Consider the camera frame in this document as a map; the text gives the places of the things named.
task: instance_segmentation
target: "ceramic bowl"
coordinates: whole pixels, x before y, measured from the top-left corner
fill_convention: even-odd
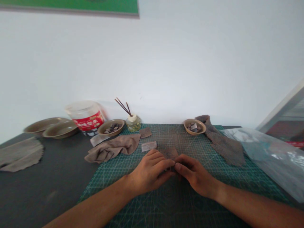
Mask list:
[[[46,138],[62,139],[75,135],[78,131],[79,128],[77,125],[69,120],[49,127],[43,132],[42,136]]]
[[[196,123],[197,126],[200,126],[200,127],[201,127],[201,130],[200,130],[199,132],[190,131],[190,130],[187,128],[188,124],[190,124],[190,123]],[[199,135],[199,134],[202,134],[202,133],[204,133],[204,132],[206,131],[206,126],[205,126],[201,121],[199,121],[199,120],[197,120],[197,119],[186,119],[186,120],[184,121],[184,127],[185,127],[186,131],[187,131],[189,134],[191,134],[191,135]]]
[[[54,126],[55,124],[58,124],[60,122],[68,121],[69,119],[66,118],[60,118],[60,117],[53,117],[49,119],[40,120],[38,122],[35,122],[29,126],[27,126],[23,132],[24,133],[31,133],[34,135],[41,136],[42,133],[49,127]]]
[[[118,128],[118,130],[115,131],[115,132],[112,132],[112,133],[109,133],[109,134],[104,134],[105,130],[107,130],[108,128],[110,128],[110,126],[112,124],[121,124],[122,126],[120,128]],[[105,136],[108,136],[108,137],[113,137],[113,136],[116,136],[116,135],[120,134],[122,132],[122,130],[123,130],[123,127],[124,127],[124,120],[121,120],[121,119],[110,120],[110,121],[107,121],[107,122],[103,123],[98,128],[98,134],[105,135]]]

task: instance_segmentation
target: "hand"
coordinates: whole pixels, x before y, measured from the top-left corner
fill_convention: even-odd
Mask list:
[[[175,173],[165,169],[174,166],[175,162],[165,157],[158,150],[150,150],[141,160],[139,165],[128,175],[130,187],[136,195],[159,188]]]
[[[212,177],[198,160],[182,154],[175,162],[175,170],[189,181],[198,194],[211,199],[217,197],[221,182]]]

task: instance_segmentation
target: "green cutting mat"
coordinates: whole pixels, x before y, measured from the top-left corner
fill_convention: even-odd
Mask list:
[[[119,154],[102,163],[79,202],[130,173],[146,153],[141,144],[157,141],[158,150],[175,146],[178,153],[198,159],[218,180],[270,199],[289,203],[275,183],[247,157],[241,168],[229,166],[210,146],[204,135],[191,136],[180,124],[142,124],[152,136],[141,139],[131,155]],[[122,134],[132,134],[125,127]],[[108,224],[108,227],[247,227],[248,225],[217,202],[197,194],[186,180],[172,177],[159,189],[134,198]]]

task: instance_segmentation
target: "transparent plastic bag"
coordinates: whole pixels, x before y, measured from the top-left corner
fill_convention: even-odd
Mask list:
[[[221,130],[241,142],[249,158],[299,203],[304,202],[304,151],[250,128]]]

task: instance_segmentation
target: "glass bottle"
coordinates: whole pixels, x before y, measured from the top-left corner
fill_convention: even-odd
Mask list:
[[[140,129],[140,118],[136,114],[132,114],[132,116],[128,116],[126,124],[129,131],[138,131]]]

